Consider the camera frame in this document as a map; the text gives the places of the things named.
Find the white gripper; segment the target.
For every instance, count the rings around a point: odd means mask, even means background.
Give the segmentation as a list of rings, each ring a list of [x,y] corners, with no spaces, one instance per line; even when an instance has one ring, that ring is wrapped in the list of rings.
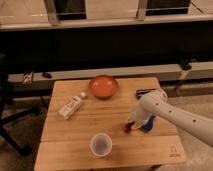
[[[140,128],[145,125],[150,118],[150,114],[140,107],[134,107],[130,112],[130,119],[134,122],[134,128]]]

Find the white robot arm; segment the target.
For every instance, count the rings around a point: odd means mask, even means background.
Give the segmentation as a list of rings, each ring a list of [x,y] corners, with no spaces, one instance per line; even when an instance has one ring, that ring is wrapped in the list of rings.
[[[167,94],[162,89],[143,94],[132,108],[130,120],[141,127],[148,122],[151,115],[168,120],[213,147],[213,119],[170,105],[167,102]]]

